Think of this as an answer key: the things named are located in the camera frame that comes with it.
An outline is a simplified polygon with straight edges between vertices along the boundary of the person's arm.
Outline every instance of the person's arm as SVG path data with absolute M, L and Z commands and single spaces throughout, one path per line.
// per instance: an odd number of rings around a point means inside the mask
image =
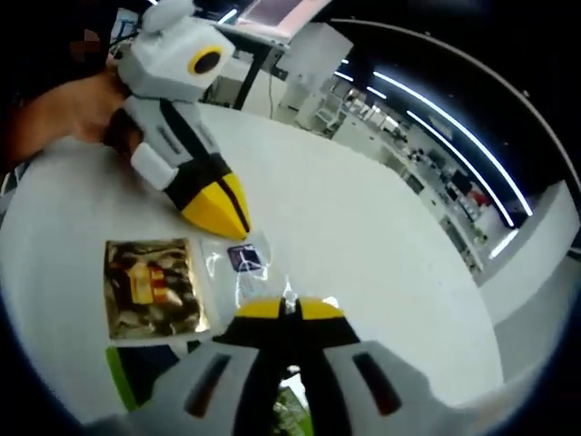
M 114 68 L 63 84 L 42 94 L 8 118 L 2 147 L 2 169 L 7 173 L 55 140 L 72 135 L 100 143 L 113 113 L 128 91 Z

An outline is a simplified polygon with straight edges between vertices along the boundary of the wall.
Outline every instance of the wall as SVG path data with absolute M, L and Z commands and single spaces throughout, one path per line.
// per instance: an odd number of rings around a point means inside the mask
M 578 228 L 566 183 L 550 186 L 512 243 L 476 279 L 494 325 L 539 290 L 565 257 Z
M 353 43 L 329 25 L 307 24 L 292 40 L 290 49 L 277 64 L 289 72 L 287 82 L 319 89 L 340 67 Z
M 553 351 L 580 285 L 581 263 L 566 257 L 530 300 L 496 326 L 505 380 Z

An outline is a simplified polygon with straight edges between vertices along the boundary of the white table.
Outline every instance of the white table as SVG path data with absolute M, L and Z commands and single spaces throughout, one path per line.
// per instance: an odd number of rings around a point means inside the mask
M 442 401 L 459 404 L 502 384 L 476 285 L 391 170 L 254 115 L 208 106 L 202 116 L 295 292 L 336 297 L 362 339 L 423 371 Z M 105 240 L 200 235 L 122 169 L 104 147 L 49 151 L 25 174 L 0 231 L 12 323 L 35 368 L 82 421 L 123 410 L 103 352 Z

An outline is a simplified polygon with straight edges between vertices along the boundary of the clear plastic bag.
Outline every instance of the clear plastic bag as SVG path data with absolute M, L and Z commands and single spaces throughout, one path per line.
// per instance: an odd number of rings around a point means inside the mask
M 238 308 L 264 297 L 296 299 L 287 274 L 276 263 L 261 231 L 252 231 L 241 243 L 219 237 L 201 238 L 200 249 L 208 285 L 223 327 Z

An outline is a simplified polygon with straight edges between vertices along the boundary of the computer screen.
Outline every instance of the computer screen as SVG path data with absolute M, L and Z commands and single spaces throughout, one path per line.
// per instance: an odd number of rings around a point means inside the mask
M 458 190 L 464 195 L 468 195 L 468 193 L 472 191 L 472 183 L 470 182 L 470 179 L 460 171 L 456 171 L 450 181 L 456 185 Z
M 446 166 L 446 158 L 438 153 L 436 150 L 430 150 L 428 152 L 428 157 L 440 170 Z
M 236 27 L 289 42 L 330 0 L 256 0 Z

